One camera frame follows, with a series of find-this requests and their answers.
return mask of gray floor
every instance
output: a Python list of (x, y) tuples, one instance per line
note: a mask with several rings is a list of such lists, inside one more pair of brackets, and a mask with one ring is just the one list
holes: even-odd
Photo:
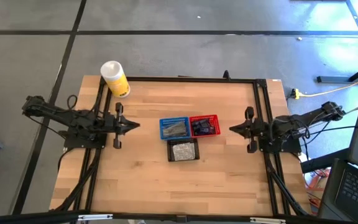
[[(70, 30), (79, 0), (0, 0), (0, 29)], [(357, 30), (344, 2), (88, 0), (80, 30)], [(126, 75), (279, 78), (286, 92), (317, 93), (342, 85), (317, 84), (319, 75), (358, 71), (358, 36), (352, 37), (137, 35), (77, 36), (57, 105), (77, 94), (83, 75), (99, 75), (108, 60)], [(68, 37), (0, 36), (0, 215), (9, 213), (38, 126), (21, 115), (27, 95), (48, 98)], [(289, 100), (304, 113), (328, 100), (345, 110), (358, 105), (358, 86), (315, 98)], [(357, 112), (330, 127), (353, 125)], [(51, 127), (59, 129), (52, 122)], [(349, 145), (351, 129), (321, 134), (309, 145), (311, 157)], [(53, 193), (63, 141), (48, 132), (24, 207), (46, 211)]]

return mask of cylindrical container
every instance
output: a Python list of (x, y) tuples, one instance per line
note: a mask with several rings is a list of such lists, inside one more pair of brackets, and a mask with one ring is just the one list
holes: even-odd
[(109, 61), (104, 63), (100, 68), (100, 73), (112, 91), (113, 96), (123, 98), (131, 91), (127, 77), (125, 77), (119, 62)]

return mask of white lid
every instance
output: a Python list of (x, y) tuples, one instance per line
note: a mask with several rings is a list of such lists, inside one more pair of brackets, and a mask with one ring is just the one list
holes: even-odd
[(121, 77), (124, 71), (122, 71), (122, 66), (119, 62), (109, 61), (102, 65), (100, 73), (105, 78), (117, 80)]

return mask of black stand leg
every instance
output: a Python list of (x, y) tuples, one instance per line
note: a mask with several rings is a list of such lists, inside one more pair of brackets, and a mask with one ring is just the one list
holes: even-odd
[(330, 167), (334, 163), (335, 158), (346, 160), (348, 151), (349, 151), (348, 149), (342, 149), (340, 151), (333, 152), (331, 154), (321, 156), (316, 159), (302, 162), (301, 163), (302, 173), (305, 174), (308, 172), (313, 172), (318, 169), (324, 169)]
[(319, 83), (353, 83), (358, 82), (358, 72), (351, 77), (317, 77)]

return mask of wooden table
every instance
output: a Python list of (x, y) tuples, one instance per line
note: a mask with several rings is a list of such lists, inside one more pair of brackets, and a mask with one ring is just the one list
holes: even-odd
[[(93, 106), (99, 79), (99, 76), (83, 78), (77, 109)], [(229, 130), (230, 126), (244, 122), (247, 106), (255, 107), (251, 84), (129, 84), (130, 95), (113, 98), (111, 111), (120, 101), (124, 105), (124, 116), (140, 123), (140, 127), (121, 138), (122, 149), (112, 147), (114, 135), (109, 135), (101, 154), (92, 211), (272, 215), (262, 153), (248, 154), (248, 140)], [(273, 117), (288, 114), (281, 81), (267, 80), (267, 84)], [(206, 114), (218, 115), (221, 135), (198, 139), (200, 160), (168, 162), (167, 143), (160, 140), (159, 119)], [(77, 184), (84, 151), (74, 149), (63, 158), (50, 208), (59, 206)], [(310, 212), (299, 161), (290, 154), (283, 153), (281, 158), (287, 187)], [(86, 193), (87, 186), (81, 208), (85, 206)], [(277, 186), (276, 194), (282, 212)]]

